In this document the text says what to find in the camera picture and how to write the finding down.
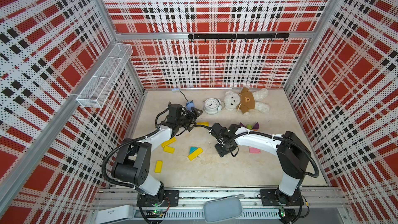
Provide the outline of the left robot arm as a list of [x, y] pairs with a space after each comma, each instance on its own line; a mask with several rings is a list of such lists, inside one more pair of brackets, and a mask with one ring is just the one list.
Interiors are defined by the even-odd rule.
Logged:
[[150, 174], [151, 152], [162, 143], [171, 140], [179, 129], [191, 131], [202, 110], [189, 110], [169, 103], [155, 118], [155, 130], [144, 136], [130, 139], [110, 151], [102, 164], [103, 178], [117, 186], [129, 187], [139, 194], [138, 204], [147, 202], [160, 206], [166, 200], [164, 184]]

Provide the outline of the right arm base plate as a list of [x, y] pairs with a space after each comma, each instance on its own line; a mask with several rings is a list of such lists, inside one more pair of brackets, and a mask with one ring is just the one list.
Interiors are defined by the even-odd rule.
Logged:
[[304, 201], [296, 189], [292, 196], [288, 196], [279, 189], [261, 189], [260, 199], [263, 206], [303, 206]]

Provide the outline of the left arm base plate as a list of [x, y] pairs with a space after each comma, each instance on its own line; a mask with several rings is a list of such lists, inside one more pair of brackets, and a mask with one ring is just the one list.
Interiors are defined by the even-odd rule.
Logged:
[[138, 194], [137, 206], [140, 207], [175, 207], [179, 202], [179, 190], [161, 189], [155, 196]]

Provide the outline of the pink block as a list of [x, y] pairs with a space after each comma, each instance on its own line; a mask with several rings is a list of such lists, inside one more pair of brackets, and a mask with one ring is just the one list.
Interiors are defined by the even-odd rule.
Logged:
[[254, 147], [249, 147], [249, 152], [252, 154], [259, 154], [261, 153], [261, 150]]

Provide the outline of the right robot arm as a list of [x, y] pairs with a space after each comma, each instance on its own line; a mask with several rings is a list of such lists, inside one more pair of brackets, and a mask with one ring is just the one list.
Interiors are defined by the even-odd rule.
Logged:
[[220, 157], [231, 154], [236, 157], [241, 146], [253, 147], [275, 155], [283, 170], [282, 181], [275, 191], [275, 200], [282, 206], [289, 206], [306, 176], [317, 178], [319, 169], [311, 152], [297, 135], [287, 131], [285, 134], [266, 134], [232, 124], [229, 128], [219, 123], [208, 127], [195, 124], [192, 128], [202, 127], [217, 140], [216, 151]]

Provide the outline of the teal triangle block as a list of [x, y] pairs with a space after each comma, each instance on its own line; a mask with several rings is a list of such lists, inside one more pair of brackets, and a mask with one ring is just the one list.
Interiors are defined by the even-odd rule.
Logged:
[[195, 152], [197, 149], [198, 149], [197, 147], [190, 147], [189, 154], [192, 154], [192, 153]]

